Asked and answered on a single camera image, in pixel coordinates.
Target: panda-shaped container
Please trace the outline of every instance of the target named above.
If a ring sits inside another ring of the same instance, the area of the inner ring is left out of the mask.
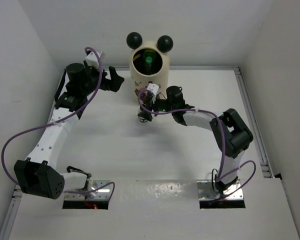
[[[139,33],[131,32],[126,43],[132,49],[129,68],[134,93],[138,95],[153,83],[160,86],[159,93],[166,97],[170,65],[167,53],[174,46],[172,38],[163,35],[157,42],[143,41]]]

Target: white table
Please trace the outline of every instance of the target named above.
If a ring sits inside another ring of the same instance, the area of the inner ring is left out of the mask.
[[[246,208],[200,210],[196,180],[209,179],[221,158],[212,132],[179,125],[169,115],[138,122],[129,71],[118,74],[126,79],[120,91],[97,94],[57,166],[115,181],[109,210],[62,209],[63,197],[24,194],[10,240],[298,239],[281,182],[263,177],[255,142],[242,159],[257,165],[243,189]],[[233,70],[171,70],[169,84],[182,86],[190,105],[219,113],[234,108],[248,123]],[[239,172],[241,181],[252,169]]]

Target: wall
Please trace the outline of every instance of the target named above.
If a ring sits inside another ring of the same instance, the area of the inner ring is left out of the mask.
[[[128,33],[174,39],[172,65],[238,65],[271,0],[19,0],[51,57],[63,68],[86,46],[103,49],[106,65],[127,66]]]
[[[275,0],[243,66],[300,235],[300,0]]]
[[[10,136],[47,120],[60,74],[19,3],[0,0],[0,155]],[[8,146],[11,173],[39,136],[30,133]],[[0,162],[0,230],[13,188]]]

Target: black ball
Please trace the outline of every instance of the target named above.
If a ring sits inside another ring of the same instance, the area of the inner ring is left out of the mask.
[[[172,40],[171,37],[167,35],[163,35],[159,37],[158,41],[156,42],[156,46],[160,52],[167,53],[174,46],[174,41]]]
[[[128,44],[131,49],[137,49],[142,44],[142,36],[137,32],[131,32],[126,37],[126,44]]]

